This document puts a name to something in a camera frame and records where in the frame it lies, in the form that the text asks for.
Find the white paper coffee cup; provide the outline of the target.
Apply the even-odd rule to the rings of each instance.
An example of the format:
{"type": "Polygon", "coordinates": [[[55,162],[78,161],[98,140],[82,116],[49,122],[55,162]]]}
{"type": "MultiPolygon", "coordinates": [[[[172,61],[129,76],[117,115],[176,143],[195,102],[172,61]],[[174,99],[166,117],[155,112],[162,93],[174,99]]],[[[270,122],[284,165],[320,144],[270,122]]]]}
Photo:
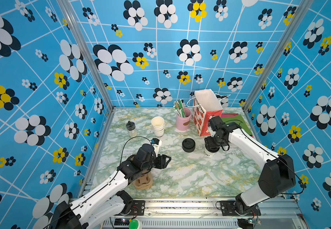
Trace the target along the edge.
{"type": "Polygon", "coordinates": [[[204,153],[208,157],[213,157],[214,155],[216,155],[218,153],[218,151],[214,152],[214,151],[208,151],[207,149],[205,149],[204,153]]]}

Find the red white paper gift bag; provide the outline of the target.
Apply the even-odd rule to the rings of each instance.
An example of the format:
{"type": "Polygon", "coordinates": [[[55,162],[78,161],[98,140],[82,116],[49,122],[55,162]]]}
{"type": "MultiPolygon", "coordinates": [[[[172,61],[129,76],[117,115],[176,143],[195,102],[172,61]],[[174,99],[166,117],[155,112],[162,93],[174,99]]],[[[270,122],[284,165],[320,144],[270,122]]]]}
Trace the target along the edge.
{"type": "Polygon", "coordinates": [[[186,106],[191,110],[193,122],[199,136],[209,136],[208,121],[223,112],[221,98],[217,98],[211,89],[198,90],[187,101],[186,106]]]}

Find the left aluminium frame post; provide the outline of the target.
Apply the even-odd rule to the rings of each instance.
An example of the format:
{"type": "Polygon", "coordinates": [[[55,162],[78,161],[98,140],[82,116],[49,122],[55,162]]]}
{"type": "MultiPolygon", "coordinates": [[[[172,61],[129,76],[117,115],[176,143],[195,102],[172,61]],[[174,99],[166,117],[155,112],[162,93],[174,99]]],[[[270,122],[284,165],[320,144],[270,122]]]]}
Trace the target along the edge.
{"type": "Polygon", "coordinates": [[[64,0],[58,0],[58,5],[60,7],[61,12],[63,13],[64,18],[67,20],[71,32],[75,38],[75,41],[77,42],[77,45],[79,46],[79,49],[83,55],[84,60],[86,61],[86,64],[93,76],[94,82],[97,85],[100,94],[102,95],[105,104],[107,105],[107,108],[109,110],[109,113],[111,113],[114,109],[114,106],[112,104],[112,101],[106,92],[106,89],[104,87],[104,82],[100,76],[100,73],[95,65],[95,62],[90,54],[90,50],[85,42],[85,39],[83,37],[83,34],[80,30],[79,24],[75,20],[74,17],[74,11],[72,10],[69,1],[64,0]]]}

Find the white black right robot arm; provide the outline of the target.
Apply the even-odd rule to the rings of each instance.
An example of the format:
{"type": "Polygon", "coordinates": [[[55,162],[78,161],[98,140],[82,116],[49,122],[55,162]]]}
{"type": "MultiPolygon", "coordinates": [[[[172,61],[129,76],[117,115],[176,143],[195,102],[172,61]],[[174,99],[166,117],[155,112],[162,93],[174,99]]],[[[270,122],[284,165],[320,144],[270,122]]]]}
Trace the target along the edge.
{"type": "Polygon", "coordinates": [[[221,117],[214,116],[208,121],[210,136],[205,138],[207,152],[226,151],[230,144],[241,149],[261,168],[258,182],[253,187],[236,196],[234,208],[239,215],[246,215],[250,210],[265,200],[274,198],[296,185],[298,177],[294,170],[293,159],[288,155],[266,148],[248,135],[235,122],[226,124],[221,117]]]}

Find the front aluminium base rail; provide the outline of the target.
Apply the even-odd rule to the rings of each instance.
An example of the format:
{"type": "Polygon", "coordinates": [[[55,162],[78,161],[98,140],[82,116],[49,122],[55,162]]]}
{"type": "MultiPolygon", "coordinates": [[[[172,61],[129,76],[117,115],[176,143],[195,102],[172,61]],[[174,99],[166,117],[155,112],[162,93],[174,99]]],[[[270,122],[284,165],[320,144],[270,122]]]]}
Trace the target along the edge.
{"type": "Polygon", "coordinates": [[[112,197],[85,214],[87,203],[59,204],[51,229],[128,229],[133,220],[140,229],[307,229],[293,199],[277,198],[237,213],[231,198],[112,197]]]}

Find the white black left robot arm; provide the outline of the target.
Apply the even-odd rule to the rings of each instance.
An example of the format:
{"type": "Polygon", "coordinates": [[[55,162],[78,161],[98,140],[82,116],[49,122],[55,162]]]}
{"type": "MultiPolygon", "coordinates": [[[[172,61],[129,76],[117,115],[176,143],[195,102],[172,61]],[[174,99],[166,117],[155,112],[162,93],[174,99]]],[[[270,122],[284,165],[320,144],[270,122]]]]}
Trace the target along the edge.
{"type": "Polygon", "coordinates": [[[93,229],[114,215],[130,211],[133,199],[124,189],[145,171],[165,169],[172,159],[158,151],[158,145],[143,144],[95,189],[69,204],[60,203],[45,228],[93,229]]]}

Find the clear jar black lid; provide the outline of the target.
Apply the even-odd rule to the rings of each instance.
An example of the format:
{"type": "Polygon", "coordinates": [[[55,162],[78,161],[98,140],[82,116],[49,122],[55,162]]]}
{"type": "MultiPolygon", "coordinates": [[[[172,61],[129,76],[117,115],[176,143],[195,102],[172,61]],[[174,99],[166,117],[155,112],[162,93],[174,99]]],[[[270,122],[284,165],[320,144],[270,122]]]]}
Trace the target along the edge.
{"type": "Polygon", "coordinates": [[[130,137],[136,137],[137,136],[137,129],[136,129],[136,125],[134,122],[132,121],[128,121],[126,124],[126,129],[129,133],[130,137]]]}

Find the aluminium frame post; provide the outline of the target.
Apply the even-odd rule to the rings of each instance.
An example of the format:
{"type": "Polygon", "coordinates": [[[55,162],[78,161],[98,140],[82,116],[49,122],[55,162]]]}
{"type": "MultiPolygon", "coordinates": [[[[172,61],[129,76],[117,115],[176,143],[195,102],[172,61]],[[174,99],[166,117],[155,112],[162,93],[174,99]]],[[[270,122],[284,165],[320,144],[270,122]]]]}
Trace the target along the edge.
{"type": "Polygon", "coordinates": [[[313,4],[314,0],[306,0],[301,1],[298,5],[297,12],[287,26],[286,30],[281,36],[276,48],[272,52],[270,58],[267,61],[267,64],[263,70],[262,75],[256,81],[251,93],[249,94],[248,98],[246,99],[246,103],[243,107],[243,111],[247,114],[247,110],[252,106],[253,101],[256,99],[258,92],[263,85],[263,83],[267,80],[270,72],[273,70],[274,66],[276,65],[277,61],[279,60],[281,53],[283,52],[284,48],[286,47],[287,43],[290,41],[292,36],[295,34],[297,28],[300,26],[302,20],[304,19],[306,13],[308,12],[309,8],[313,4]]]}
{"type": "Polygon", "coordinates": [[[61,12],[63,13],[64,18],[67,20],[71,32],[75,38],[75,41],[77,42],[77,45],[79,46],[79,49],[83,55],[84,60],[86,61],[86,64],[93,76],[94,82],[97,85],[100,94],[102,95],[105,104],[107,105],[107,108],[109,110],[109,113],[111,113],[114,109],[114,106],[112,104],[112,101],[106,92],[106,89],[104,87],[104,82],[100,76],[100,73],[95,65],[95,62],[90,54],[90,50],[85,42],[85,39],[83,37],[83,34],[80,30],[79,24],[75,20],[74,17],[74,11],[72,10],[69,1],[64,0],[58,0],[58,5],[60,7],[61,12]]]}

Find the stack of white paper cups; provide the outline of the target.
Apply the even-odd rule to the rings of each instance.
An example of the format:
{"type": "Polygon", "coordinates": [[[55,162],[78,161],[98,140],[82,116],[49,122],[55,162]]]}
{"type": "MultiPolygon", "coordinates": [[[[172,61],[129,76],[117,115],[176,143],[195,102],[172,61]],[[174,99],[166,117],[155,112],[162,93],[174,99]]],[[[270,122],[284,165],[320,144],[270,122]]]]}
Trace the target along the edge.
{"type": "Polygon", "coordinates": [[[162,137],[164,135],[165,120],[162,117],[154,117],[151,120],[151,126],[156,137],[162,137]]]}

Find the green push button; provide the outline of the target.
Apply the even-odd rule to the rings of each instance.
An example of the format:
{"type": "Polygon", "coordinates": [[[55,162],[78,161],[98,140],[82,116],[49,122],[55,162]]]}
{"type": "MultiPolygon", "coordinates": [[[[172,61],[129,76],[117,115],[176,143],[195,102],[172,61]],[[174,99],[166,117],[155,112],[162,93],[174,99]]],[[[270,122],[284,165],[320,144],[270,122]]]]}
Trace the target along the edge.
{"type": "Polygon", "coordinates": [[[143,223],[138,219],[132,219],[129,222],[129,229],[142,229],[143,223]]]}

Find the brown pulp cup carrier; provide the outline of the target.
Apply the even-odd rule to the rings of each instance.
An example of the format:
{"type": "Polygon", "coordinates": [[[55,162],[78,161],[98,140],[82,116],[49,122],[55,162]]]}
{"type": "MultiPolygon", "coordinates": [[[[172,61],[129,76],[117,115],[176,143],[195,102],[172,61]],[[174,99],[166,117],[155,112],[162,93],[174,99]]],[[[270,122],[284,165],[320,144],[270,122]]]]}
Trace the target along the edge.
{"type": "Polygon", "coordinates": [[[151,171],[144,171],[132,184],[137,190],[147,190],[153,186],[154,180],[151,171]]]}

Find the right aluminium frame post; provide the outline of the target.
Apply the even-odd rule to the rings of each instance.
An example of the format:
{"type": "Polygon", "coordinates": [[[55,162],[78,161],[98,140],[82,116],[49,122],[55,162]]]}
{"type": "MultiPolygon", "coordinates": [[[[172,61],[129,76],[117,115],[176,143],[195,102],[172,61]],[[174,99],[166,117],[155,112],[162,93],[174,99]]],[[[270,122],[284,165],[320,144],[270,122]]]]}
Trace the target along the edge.
{"type": "Polygon", "coordinates": [[[272,52],[270,58],[267,61],[267,64],[263,70],[262,75],[256,81],[251,93],[249,94],[248,98],[246,99],[246,103],[243,107],[243,111],[247,114],[247,110],[252,106],[253,101],[256,99],[258,92],[263,85],[263,83],[267,80],[270,72],[273,70],[274,66],[276,65],[277,61],[279,60],[281,53],[283,52],[284,48],[286,47],[287,43],[290,41],[292,36],[295,34],[297,28],[300,26],[302,20],[304,19],[306,13],[308,12],[309,8],[313,4],[314,0],[306,0],[301,1],[298,5],[297,12],[287,26],[286,30],[281,36],[276,48],[272,52]]]}

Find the pink straw holder cup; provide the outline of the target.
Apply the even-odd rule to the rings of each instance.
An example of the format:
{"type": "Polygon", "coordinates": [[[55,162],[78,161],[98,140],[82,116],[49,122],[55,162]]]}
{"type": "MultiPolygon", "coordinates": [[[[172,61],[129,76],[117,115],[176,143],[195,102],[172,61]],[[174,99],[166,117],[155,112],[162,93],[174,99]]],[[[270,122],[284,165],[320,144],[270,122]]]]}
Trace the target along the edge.
{"type": "Polygon", "coordinates": [[[191,110],[186,107],[184,111],[185,117],[176,116],[176,129],[181,132],[187,131],[191,122],[191,110]]]}

